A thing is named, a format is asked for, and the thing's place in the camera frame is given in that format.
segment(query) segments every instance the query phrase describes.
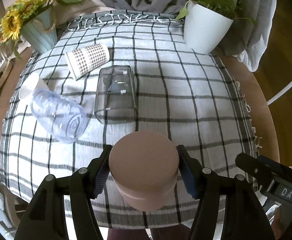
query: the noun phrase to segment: container lid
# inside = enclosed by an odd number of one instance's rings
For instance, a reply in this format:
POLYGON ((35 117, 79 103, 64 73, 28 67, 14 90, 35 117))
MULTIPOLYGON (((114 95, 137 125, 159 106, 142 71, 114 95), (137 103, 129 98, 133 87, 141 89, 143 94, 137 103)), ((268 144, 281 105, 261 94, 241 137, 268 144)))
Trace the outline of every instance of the container lid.
POLYGON ((157 190, 178 171, 176 146, 165 136, 138 131, 121 138, 112 148, 109 167, 113 178, 131 190, 157 190))

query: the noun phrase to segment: black and white tablecloth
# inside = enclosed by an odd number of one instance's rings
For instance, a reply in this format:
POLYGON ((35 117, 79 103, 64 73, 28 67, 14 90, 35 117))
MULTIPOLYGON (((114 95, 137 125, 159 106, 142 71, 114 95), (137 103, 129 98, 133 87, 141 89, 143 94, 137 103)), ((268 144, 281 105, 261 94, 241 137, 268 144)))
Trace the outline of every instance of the black and white tablecloth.
MULTIPOLYGON (((98 157, 106 144, 114 145, 138 130, 161 133, 176 145, 183 144, 191 157, 223 176, 245 175, 235 165, 239 153, 257 155, 238 85, 218 57, 195 53, 185 45, 183 24, 173 21, 173 16, 110 11, 78 17, 65 27, 53 49, 42 55, 33 53, 21 74, 3 125, 0 180, 30 201, 46 175, 69 176, 98 157), (110 61, 102 67, 131 67, 138 104, 135 120, 104 125, 94 117, 100 68, 78 81, 72 79, 64 53, 96 43, 109 48, 110 61), (39 73, 51 90, 86 109, 89 124, 75 143, 54 139, 32 116, 30 107, 19 102, 19 88, 33 72, 39 73)), ((71 218, 67 197, 65 205, 71 218)), ((139 212, 125 203, 109 176, 92 205, 100 226, 151 228, 193 219, 198 201, 186 192, 179 176, 167 206, 151 213, 139 212)), ((224 206, 222 199, 220 222, 224 206)))

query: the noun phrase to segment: maroon pants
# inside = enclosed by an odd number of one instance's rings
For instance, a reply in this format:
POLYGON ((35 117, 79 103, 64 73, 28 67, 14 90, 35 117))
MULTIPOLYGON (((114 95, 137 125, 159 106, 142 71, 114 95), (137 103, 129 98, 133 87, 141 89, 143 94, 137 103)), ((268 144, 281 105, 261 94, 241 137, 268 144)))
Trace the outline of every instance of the maroon pants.
MULTIPOLYGON (((187 240, 190 228, 178 225, 166 228, 151 229, 153 240, 187 240)), ((107 240, 149 240, 145 229, 113 229, 108 230, 107 240)))

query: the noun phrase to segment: sunflower bouquet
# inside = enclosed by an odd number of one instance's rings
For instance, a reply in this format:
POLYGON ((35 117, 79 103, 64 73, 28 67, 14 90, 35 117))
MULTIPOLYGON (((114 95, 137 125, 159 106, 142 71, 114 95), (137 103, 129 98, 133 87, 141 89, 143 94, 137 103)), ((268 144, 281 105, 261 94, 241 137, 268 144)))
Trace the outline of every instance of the sunflower bouquet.
POLYGON ((6 8, 3 18, 0 18, 0 44, 13 40, 15 44, 20 38, 20 30, 34 17, 53 6, 75 4, 83 0, 17 0, 6 8))

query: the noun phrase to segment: white tube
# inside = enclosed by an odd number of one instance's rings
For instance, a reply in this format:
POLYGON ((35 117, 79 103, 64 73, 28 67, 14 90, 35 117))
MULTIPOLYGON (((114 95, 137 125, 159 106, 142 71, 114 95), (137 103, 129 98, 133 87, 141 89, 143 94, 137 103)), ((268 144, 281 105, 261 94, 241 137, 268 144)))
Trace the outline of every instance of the white tube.
POLYGON ((287 86, 285 86, 277 95, 275 95, 272 98, 270 98, 270 100, 267 101, 267 105, 270 105, 272 102, 277 100, 284 93, 286 93, 291 87, 292 87, 292 81, 287 86))

